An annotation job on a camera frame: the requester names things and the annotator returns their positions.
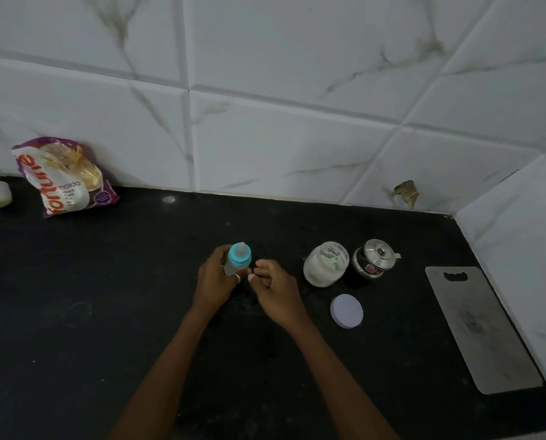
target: metal lid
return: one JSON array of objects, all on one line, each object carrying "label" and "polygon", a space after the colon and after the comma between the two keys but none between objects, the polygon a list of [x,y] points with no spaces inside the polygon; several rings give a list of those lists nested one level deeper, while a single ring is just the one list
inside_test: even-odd
[{"label": "metal lid", "polygon": [[365,258],[379,270],[389,270],[395,265],[395,261],[401,258],[399,253],[379,239],[369,239],[365,246]]}]

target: forearm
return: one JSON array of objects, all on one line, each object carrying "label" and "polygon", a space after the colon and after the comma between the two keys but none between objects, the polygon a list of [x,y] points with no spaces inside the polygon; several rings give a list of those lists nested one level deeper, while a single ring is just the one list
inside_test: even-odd
[{"label": "forearm", "polygon": [[311,321],[290,331],[320,387],[342,440],[398,437]]},{"label": "forearm", "polygon": [[116,421],[110,440],[164,439],[172,429],[191,359],[211,313],[192,308]]}]

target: flour packet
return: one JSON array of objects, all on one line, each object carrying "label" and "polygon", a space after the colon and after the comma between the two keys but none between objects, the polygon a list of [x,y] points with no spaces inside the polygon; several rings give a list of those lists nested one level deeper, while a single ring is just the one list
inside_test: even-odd
[{"label": "flour packet", "polygon": [[118,201],[91,149],[57,137],[38,137],[13,147],[18,169],[41,192],[45,217]]}]

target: baby bottle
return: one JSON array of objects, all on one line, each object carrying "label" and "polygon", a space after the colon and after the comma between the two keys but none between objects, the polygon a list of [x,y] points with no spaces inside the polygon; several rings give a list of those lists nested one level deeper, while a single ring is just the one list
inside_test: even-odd
[{"label": "baby bottle", "polygon": [[239,270],[246,269],[251,263],[251,248],[243,242],[237,242],[228,251],[224,274],[232,276]]}]

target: black countertop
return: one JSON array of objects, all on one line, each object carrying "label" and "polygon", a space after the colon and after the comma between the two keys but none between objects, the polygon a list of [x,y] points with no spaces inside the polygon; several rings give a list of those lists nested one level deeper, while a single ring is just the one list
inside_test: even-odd
[{"label": "black countertop", "polygon": [[[200,264],[241,240],[298,278],[313,321],[402,440],[546,430],[546,385],[482,395],[448,329],[424,268],[478,266],[449,216],[119,188],[114,206],[42,219],[37,190],[11,186],[14,203],[0,209],[0,439],[103,438],[177,331]],[[371,237],[403,257],[380,280],[308,285],[314,247],[335,240],[352,253]],[[329,313],[341,293],[365,311],[352,330]],[[299,350],[246,282],[204,334],[175,429],[335,438]]]}]

